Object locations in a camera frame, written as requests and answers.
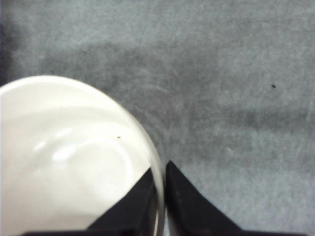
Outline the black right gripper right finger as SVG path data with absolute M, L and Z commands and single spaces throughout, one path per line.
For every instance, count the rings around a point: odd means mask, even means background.
M 312 236 L 315 186 L 296 173 L 166 164 L 172 236 Z

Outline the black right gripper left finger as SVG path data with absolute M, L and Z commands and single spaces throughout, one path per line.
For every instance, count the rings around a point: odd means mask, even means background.
M 25 236 L 153 236 L 157 191 L 148 169 L 128 193 L 84 230 L 35 231 Z

